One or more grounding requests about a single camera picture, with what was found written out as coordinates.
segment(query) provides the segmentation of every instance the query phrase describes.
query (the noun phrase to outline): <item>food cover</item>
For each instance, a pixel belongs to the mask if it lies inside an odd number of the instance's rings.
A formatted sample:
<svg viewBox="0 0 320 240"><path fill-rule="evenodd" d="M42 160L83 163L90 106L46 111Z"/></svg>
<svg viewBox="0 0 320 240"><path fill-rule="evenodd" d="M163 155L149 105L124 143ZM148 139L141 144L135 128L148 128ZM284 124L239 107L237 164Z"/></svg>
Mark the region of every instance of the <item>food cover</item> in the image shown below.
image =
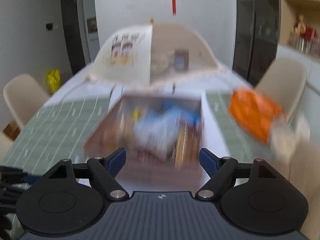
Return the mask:
<svg viewBox="0 0 320 240"><path fill-rule="evenodd" d="M161 87L219 70L203 37L182 25L135 25L101 47L89 75L109 83Z"/></svg>

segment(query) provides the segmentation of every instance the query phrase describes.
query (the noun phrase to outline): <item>chair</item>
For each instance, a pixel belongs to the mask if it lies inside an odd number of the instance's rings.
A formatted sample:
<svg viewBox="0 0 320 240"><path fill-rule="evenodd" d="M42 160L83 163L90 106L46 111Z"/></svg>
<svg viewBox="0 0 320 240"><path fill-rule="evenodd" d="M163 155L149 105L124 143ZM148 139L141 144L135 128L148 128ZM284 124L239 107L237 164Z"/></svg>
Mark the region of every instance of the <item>chair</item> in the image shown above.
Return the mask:
<svg viewBox="0 0 320 240"><path fill-rule="evenodd" d="M20 130L50 98L29 74L13 78L5 85L3 93L4 100Z"/></svg>
<svg viewBox="0 0 320 240"><path fill-rule="evenodd" d="M0 162L3 161L5 155L12 146L13 141L7 137L3 132L0 132Z"/></svg>
<svg viewBox="0 0 320 240"><path fill-rule="evenodd" d="M320 239L320 148L301 141L293 154L289 181L307 199L309 212L300 232L310 240Z"/></svg>
<svg viewBox="0 0 320 240"><path fill-rule="evenodd" d="M307 70L299 62L277 58L262 77L256 89L279 104L291 122L307 81Z"/></svg>

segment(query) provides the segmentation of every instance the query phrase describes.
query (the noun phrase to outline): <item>gray ribbed panel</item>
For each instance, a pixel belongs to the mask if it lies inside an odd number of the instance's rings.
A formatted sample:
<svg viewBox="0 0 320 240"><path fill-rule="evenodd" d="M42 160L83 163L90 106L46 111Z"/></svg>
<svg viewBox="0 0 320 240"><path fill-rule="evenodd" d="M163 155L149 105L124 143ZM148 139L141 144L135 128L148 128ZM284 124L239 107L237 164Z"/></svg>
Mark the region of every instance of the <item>gray ribbed panel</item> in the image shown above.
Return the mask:
<svg viewBox="0 0 320 240"><path fill-rule="evenodd" d="M29 233L21 240L49 240ZM188 192L136 192L111 204L92 227L60 240L306 240L300 233L263 237L244 233L226 222L212 203L194 200Z"/></svg>

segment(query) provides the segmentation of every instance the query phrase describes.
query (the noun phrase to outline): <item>green placemat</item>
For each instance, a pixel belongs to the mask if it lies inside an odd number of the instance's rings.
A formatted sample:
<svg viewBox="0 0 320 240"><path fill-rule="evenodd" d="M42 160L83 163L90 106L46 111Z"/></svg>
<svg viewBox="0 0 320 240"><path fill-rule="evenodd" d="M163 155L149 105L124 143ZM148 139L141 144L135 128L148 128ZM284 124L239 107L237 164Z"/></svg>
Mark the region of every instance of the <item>green placemat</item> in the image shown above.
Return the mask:
<svg viewBox="0 0 320 240"><path fill-rule="evenodd" d="M109 98L102 97L41 108L23 128L2 164L43 175L61 159L85 162L83 145L108 108ZM7 233L17 239L22 227L16 216L7 217L12 222L12 230Z"/></svg>
<svg viewBox="0 0 320 240"><path fill-rule="evenodd" d="M229 149L230 156L242 163L252 163L255 158L271 161L272 153L268 146L259 143L247 134L229 115L230 93L206 92L207 100L215 116Z"/></svg>

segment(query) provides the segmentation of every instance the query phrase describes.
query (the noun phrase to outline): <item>red tassel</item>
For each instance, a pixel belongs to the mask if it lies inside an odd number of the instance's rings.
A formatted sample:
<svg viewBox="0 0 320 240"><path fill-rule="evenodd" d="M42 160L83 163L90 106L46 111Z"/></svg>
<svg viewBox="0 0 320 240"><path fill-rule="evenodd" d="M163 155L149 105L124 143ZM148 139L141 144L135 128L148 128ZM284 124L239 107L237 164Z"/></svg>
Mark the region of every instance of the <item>red tassel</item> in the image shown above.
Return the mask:
<svg viewBox="0 0 320 240"><path fill-rule="evenodd" d="M176 15L176 0L172 0L172 14Z"/></svg>

